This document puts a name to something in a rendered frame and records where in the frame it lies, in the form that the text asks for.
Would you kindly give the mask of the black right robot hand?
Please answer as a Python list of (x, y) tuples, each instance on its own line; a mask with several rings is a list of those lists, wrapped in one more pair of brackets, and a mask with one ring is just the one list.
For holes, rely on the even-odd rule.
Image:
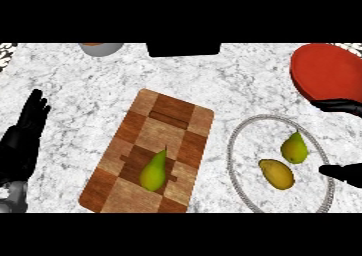
[[(312, 105), (323, 112), (344, 112), (362, 118), (362, 103), (350, 99), (313, 100)], [(362, 163), (340, 165), (322, 165), (319, 172), (346, 182), (356, 188), (362, 188)]]

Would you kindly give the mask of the small green pear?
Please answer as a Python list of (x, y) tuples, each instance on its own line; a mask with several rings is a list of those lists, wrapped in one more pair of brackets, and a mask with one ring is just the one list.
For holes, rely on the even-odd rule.
[(285, 140), (281, 146), (281, 153), (289, 163), (300, 164), (304, 162), (309, 151), (300, 132), (295, 132)]

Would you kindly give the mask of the checkered wooden cutting board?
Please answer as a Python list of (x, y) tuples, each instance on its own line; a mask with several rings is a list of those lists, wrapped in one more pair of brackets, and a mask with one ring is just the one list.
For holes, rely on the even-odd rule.
[[(78, 203), (95, 212), (183, 212), (210, 135), (214, 112), (148, 89), (139, 91)], [(139, 175), (167, 152), (165, 183), (154, 192)]]

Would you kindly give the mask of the black appliance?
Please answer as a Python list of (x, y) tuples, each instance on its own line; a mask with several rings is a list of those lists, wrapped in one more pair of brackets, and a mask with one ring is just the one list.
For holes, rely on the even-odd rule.
[(220, 52), (220, 43), (148, 43), (151, 57), (179, 57), (216, 55)]

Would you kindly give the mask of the grey pot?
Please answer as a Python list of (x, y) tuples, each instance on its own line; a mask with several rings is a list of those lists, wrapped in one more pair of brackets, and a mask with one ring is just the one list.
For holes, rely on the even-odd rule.
[(105, 57), (114, 54), (121, 48), (123, 43), (81, 43), (80, 47), (92, 57)]

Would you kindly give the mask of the large green pear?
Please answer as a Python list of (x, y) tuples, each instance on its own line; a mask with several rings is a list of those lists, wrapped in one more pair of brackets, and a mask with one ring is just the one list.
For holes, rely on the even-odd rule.
[(139, 181), (142, 187), (148, 191), (157, 191), (165, 182), (165, 159), (167, 159), (167, 150), (159, 151), (152, 157), (149, 163), (146, 164)]

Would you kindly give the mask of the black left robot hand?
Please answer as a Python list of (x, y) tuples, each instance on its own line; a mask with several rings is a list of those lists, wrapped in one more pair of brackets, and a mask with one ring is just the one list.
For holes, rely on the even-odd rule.
[(34, 89), (18, 123), (7, 128), (0, 140), (0, 187), (13, 181), (27, 181), (34, 173), (49, 112), (43, 91)]

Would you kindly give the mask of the round white placemat grey rim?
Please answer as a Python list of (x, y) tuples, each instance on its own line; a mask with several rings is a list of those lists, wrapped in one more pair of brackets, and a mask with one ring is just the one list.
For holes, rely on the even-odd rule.
[[(298, 132), (307, 146), (303, 163), (289, 163), (281, 145)], [(261, 159), (281, 161), (292, 170), (295, 183), (276, 189), (258, 167)], [(227, 142), (227, 173), (235, 191), (254, 213), (326, 213), (332, 206), (335, 182), (319, 172), (328, 164), (325, 150), (306, 128), (284, 116), (261, 114), (245, 119), (233, 129)]]

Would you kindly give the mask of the yellow lemon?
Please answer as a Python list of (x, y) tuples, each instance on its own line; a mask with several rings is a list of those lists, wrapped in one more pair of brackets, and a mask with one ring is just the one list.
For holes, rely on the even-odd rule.
[(258, 166), (272, 186), (279, 190), (289, 189), (295, 183), (289, 167), (275, 159), (261, 159)]

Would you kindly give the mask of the red bowl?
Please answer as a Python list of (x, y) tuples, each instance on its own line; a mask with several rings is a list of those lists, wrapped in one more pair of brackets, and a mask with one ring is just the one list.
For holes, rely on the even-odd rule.
[(362, 103), (362, 59), (338, 46), (303, 45), (291, 56), (289, 74), (309, 101), (341, 98)]

